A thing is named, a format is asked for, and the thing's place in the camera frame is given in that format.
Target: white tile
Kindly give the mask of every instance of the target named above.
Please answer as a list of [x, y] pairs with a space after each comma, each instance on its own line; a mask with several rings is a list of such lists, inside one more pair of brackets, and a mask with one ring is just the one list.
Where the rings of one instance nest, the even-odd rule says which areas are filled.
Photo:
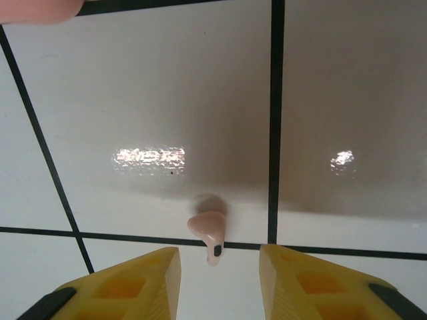
[[286, 5], [279, 243], [427, 252], [427, 3]]
[[0, 310], [16, 319], [42, 296], [87, 275], [74, 238], [0, 233]]
[[270, 10], [235, 0], [5, 26], [81, 230], [193, 237], [186, 221], [211, 193], [228, 204], [229, 241], [266, 241]]
[[2, 50], [0, 148], [0, 226], [70, 230]]
[[[161, 249], [164, 245], [86, 239], [95, 271]], [[210, 267], [206, 248], [179, 246], [181, 289], [177, 320], [264, 319], [259, 251], [225, 249]]]
[[343, 255], [313, 256], [381, 278], [395, 286], [407, 299], [427, 312], [427, 261]]

